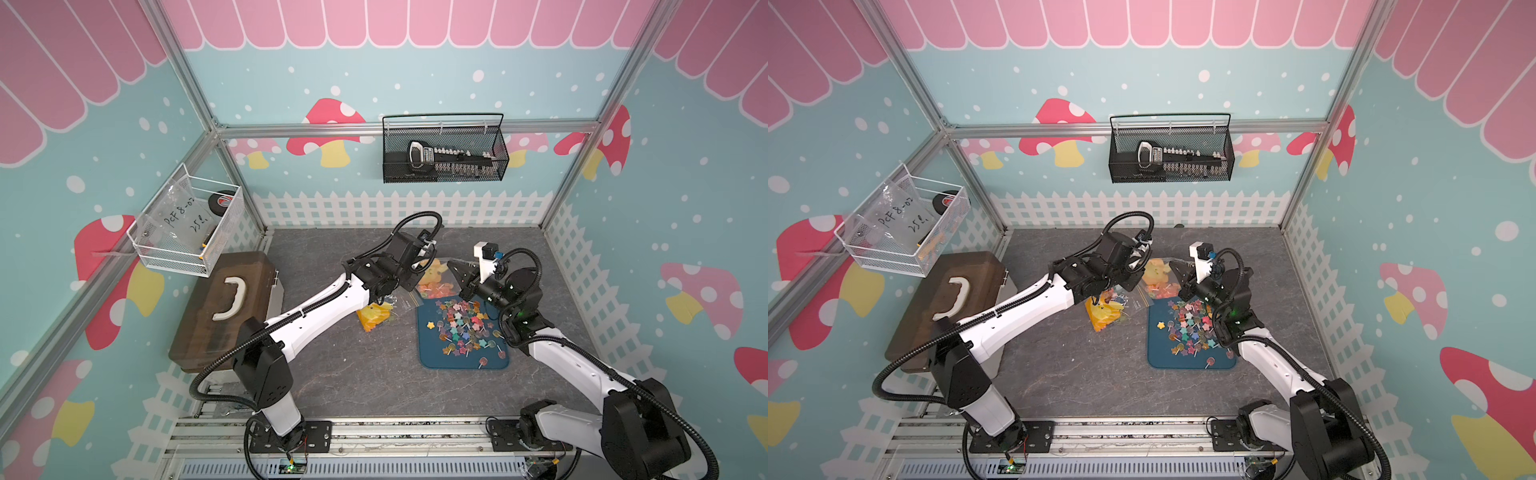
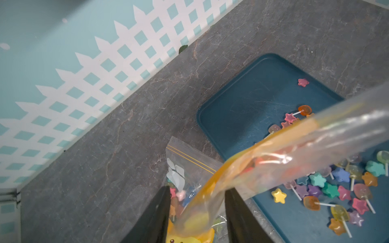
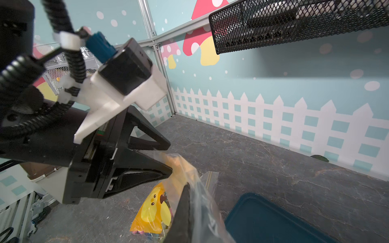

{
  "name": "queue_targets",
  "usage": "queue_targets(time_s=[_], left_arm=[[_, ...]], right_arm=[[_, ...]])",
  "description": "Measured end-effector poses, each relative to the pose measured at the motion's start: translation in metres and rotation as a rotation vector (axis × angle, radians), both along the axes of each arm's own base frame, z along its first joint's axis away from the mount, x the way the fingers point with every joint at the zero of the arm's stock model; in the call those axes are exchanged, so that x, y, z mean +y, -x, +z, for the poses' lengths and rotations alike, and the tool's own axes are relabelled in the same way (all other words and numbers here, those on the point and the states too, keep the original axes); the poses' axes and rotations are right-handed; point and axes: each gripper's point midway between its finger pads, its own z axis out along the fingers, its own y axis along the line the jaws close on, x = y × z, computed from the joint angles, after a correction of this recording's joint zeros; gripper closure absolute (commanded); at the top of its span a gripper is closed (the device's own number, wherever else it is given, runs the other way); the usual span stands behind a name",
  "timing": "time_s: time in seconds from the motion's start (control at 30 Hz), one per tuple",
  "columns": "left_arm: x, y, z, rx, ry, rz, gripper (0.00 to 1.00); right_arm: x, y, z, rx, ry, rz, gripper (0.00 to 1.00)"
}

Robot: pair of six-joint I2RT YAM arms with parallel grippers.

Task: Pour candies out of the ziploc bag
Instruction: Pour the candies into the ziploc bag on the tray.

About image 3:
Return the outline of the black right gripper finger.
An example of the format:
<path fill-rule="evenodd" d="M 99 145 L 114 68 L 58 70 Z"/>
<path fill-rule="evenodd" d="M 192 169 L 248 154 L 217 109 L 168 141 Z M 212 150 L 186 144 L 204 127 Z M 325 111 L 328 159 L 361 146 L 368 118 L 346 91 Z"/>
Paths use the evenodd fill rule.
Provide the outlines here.
<path fill-rule="evenodd" d="M 164 243 L 191 243 L 191 202 L 188 183 L 182 190 L 175 218 Z"/>

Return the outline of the clear ziploc bag with candies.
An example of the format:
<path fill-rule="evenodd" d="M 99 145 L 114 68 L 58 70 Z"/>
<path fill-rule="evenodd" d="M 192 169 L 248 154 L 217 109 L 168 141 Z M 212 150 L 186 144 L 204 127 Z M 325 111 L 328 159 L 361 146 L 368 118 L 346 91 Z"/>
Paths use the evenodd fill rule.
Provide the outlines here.
<path fill-rule="evenodd" d="M 155 158 L 173 169 L 170 177 L 162 182 L 174 218 L 182 190 L 187 183 L 190 185 L 191 243 L 234 243 L 214 197 L 202 183 L 198 170 L 176 153 L 159 152 Z"/>

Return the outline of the yellow duck ziploc bag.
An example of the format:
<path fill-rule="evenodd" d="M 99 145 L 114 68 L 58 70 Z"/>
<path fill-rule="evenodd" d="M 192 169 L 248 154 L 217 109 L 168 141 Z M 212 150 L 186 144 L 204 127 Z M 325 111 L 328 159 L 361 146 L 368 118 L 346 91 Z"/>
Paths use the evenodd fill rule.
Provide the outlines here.
<path fill-rule="evenodd" d="M 173 212 L 162 182 L 157 184 L 143 202 L 130 231 L 154 243 L 164 242 L 173 221 Z"/>

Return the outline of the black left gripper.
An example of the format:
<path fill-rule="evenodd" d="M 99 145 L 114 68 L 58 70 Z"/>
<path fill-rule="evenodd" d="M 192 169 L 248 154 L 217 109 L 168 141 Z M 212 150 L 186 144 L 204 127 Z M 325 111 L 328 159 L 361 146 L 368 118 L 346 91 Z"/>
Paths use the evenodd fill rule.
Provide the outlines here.
<path fill-rule="evenodd" d="M 74 134 L 86 111 L 71 108 L 46 129 L 19 139 L 1 140 L 1 158 L 45 164 L 67 169 L 64 181 L 55 190 L 63 204 L 78 204 L 82 197 L 108 198 L 145 183 L 167 179 L 173 169 L 134 150 L 166 151 L 171 143 L 134 106 L 108 123 L 104 132 L 95 131 L 81 144 Z M 138 128 L 151 140 L 133 137 Z M 119 146 L 121 131 L 127 148 Z"/>

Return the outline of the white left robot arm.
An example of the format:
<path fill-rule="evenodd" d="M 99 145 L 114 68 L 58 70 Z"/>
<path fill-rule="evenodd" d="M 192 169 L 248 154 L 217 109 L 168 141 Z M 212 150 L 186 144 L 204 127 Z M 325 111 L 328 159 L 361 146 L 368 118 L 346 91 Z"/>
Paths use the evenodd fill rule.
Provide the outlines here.
<path fill-rule="evenodd" d="M 33 57 L 35 9 L 1 1 L 1 170 L 22 163 L 67 170 L 54 197 L 76 205 L 169 178 L 144 154 L 170 142 L 142 115 L 167 95 L 164 75 L 131 38 L 74 30 L 63 1 L 43 1 L 59 47 Z"/>

